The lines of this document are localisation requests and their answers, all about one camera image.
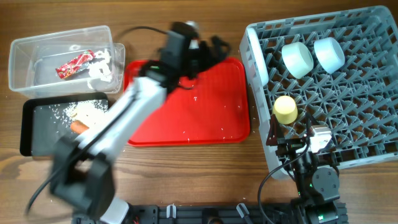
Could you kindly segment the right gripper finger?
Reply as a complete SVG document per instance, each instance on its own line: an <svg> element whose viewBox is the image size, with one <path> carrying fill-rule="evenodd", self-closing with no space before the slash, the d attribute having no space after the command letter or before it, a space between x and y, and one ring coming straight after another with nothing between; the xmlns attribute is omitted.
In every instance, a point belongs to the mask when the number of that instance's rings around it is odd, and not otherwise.
<svg viewBox="0 0 398 224"><path fill-rule="evenodd" d="M307 128L311 128L314 125L319 125L319 122L312 116L310 112L305 113L305 125Z"/></svg>
<svg viewBox="0 0 398 224"><path fill-rule="evenodd" d="M270 119L270 129L266 141L267 146L278 146L284 141L284 134L280 128L276 115L273 114Z"/></svg>

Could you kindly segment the yellow cup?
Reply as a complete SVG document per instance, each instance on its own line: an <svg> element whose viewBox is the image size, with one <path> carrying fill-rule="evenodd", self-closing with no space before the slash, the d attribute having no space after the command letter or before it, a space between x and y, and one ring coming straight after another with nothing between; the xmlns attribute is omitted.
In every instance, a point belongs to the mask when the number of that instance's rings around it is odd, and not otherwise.
<svg viewBox="0 0 398 224"><path fill-rule="evenodd" d="M290 96L278 97L274 102L272 112L280 124L293 123L298 116L296 102Z"/></svg>

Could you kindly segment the light blue plate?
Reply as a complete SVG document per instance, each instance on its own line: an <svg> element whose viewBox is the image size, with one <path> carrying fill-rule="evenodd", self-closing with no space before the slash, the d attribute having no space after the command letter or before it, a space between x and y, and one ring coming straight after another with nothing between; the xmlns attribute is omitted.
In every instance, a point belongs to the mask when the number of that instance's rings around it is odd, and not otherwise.
<svg viewBox="0 0 398 224"><path fill-rule="evenodd" d="M248 41L250 41L250 45L251 45L252 55L254 57L255 64L256 64L255 68L256 68L257 74L259 75L259 78L261 79L262 87L264 87L268 84L269 75L267 72L267 67L266 67L264 55L262 53L262 49L261 49L261 46L259 43L257 32L254 30L254 28L248 28L247 34L248 34Z"/></svg>

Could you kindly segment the green bowl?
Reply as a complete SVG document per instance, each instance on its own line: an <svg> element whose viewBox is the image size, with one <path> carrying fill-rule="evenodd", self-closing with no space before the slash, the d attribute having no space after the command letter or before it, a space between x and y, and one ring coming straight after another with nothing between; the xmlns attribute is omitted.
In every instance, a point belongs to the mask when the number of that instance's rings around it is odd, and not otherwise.
<svg viewBox="0 0 398 224"><path fill-rule="evenodd" d="M301 79L313 69L313 57L306 45L294 42L282 47L282 59L289 73Z"/></svg>

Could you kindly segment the light blue bowl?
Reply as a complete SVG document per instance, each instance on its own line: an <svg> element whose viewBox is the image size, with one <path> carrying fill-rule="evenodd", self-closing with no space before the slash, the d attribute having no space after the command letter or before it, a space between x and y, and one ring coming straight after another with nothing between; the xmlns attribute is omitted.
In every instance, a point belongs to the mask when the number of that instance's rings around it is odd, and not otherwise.
<svg viewBox="0 0 398 224"><path fill-rule="evenodd" d="M345 64L343 49L334 38L316 40L313 47L319 64L327 73L332 74Z"/></svg>

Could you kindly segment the red snack wrapper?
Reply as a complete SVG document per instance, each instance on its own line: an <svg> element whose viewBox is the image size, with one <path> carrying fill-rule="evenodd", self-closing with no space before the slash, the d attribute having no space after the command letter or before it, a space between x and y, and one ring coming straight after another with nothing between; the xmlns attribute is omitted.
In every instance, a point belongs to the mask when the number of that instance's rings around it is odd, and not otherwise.
<svg viewBox="0 0 398 224"><path fill-rule="evenodd" d="M56 68L55 71L61 79L68 78L83 70L83 66L87 66L95 57L95 53L92 50L86 50L69 62Z"/></svg>

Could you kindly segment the orange carrot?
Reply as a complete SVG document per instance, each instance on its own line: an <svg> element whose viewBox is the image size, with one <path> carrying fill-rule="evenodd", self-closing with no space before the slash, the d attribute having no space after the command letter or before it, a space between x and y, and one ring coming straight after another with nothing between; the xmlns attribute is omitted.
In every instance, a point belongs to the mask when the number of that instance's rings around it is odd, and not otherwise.
<svg viewBox="0 0 398 224"><path fill-rule="evenodd" d="M83 124L81 121L76 120L76 121L74 121L74 122L71 123L70 129L71 129L74 133L82 134L82 133L84 133L86 130L88 130L89 127L86 126L85 124Z"/></svg>

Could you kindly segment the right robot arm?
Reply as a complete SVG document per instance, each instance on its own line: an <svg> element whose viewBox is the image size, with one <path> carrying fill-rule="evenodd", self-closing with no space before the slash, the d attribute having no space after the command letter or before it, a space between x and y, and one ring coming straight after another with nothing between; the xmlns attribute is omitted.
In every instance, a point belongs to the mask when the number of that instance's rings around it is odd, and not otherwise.
<svg viewBox="0 0 398 224"><path fill-rule="evenodd" d="M292 210L299 223L338 223L337 200L339 171L333 164L322 164L316 154L326 148L332 133L328 126L320 125L308 112L305 113L306 133L301 138L285 138L276 115L271 116L268 146L277 148L276 154L288 160L271 170L260 184L257 201L260 211L268 218L261 205L261 190L266 181L277 171L289 167L297 187L298 198L291 201Z"/></svg>

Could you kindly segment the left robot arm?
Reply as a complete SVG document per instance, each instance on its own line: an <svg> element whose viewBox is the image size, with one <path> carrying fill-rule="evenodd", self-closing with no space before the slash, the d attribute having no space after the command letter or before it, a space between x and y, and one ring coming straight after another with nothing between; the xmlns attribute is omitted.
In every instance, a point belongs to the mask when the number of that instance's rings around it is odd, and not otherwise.
<svg viewBox="0 0 398 224"><path fill-rule="evenodd" d="M113 164L139 126L180 86L182 77L194 79L228 57L229 43L216 35L211 42L208 46L195 31L169 31L159 59L141 67L96 126L56 143L45 182L50 193L95 222L130 222L130 205L115 195Z"/></svg>

